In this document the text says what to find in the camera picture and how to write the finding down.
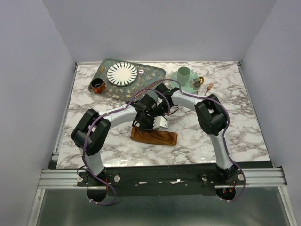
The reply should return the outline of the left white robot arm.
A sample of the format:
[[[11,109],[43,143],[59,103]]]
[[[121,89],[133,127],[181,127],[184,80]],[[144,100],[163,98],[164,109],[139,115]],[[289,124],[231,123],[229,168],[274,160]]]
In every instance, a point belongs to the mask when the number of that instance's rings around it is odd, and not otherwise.
[[[99,186],[104,182],[104,165],[102,163],[100,150],[104,145],[108,132],[125,122],[136,121],[141,130],[153,128],[154,106],[158,96],[151,91],[140,100],[113,109],[108,113],[99,113],[89,109],[80,119],[79,123],[71,133],[71,139],[75,145],[82,149],[83,161],[91,171],[88,175],[89,182]]]

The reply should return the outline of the gold spoon with flower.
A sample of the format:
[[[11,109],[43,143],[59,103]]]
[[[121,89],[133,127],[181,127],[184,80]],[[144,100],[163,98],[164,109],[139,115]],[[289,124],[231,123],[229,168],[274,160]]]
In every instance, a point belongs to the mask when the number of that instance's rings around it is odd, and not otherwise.
[[[204,83],[204,78],[199,77],[194,78],[193,80],[190,81],[190,87],[192,88],[193,91],[198,93],[198,90],[200,89],[201,85]]]

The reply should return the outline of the orange-brown cloth napkin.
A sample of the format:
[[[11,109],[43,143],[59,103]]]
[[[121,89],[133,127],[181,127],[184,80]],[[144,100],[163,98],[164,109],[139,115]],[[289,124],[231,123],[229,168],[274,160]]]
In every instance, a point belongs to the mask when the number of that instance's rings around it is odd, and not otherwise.
[[[178,134],[157,130],[140,131],[138,127],[132,127],[130,138],[133,141],[145,144],[175,146]]]

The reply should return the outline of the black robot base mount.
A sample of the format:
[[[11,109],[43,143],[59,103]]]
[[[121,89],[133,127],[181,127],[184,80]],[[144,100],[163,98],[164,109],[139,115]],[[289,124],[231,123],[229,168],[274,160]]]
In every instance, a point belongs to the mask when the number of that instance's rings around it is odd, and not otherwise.
[[[237,167],[223,172],[215,163],[106,167],[97,178],[79,173],[79,187],[106,189],[109,196],[234,195],[244,184]]]

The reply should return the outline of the copper fork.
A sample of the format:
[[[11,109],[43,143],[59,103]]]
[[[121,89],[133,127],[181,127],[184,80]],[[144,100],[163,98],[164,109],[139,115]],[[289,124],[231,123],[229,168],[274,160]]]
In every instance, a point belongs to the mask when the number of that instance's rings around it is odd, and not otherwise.
[[[208,86],[206,87],[206,92],[205,92],[204,96],[206,96],[208,94],[208,92],[212,89],[213,85],[214,85],[213,82],[208,84]]]

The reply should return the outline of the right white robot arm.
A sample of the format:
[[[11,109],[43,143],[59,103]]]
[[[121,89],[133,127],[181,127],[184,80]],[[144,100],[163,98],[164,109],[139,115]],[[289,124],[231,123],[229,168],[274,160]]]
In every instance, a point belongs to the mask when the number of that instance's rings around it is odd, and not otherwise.
[[[182,106],[196,112],[201,129],[209,135],[216,156],[216,178],[223,185],[233,180],[237,170],[230,157],[225,131],[229,127],[230,117],[215,95],[199,97],[179,88],[168,89],[163,83],[156,88],[159,96],[163,94],[166,104]]]

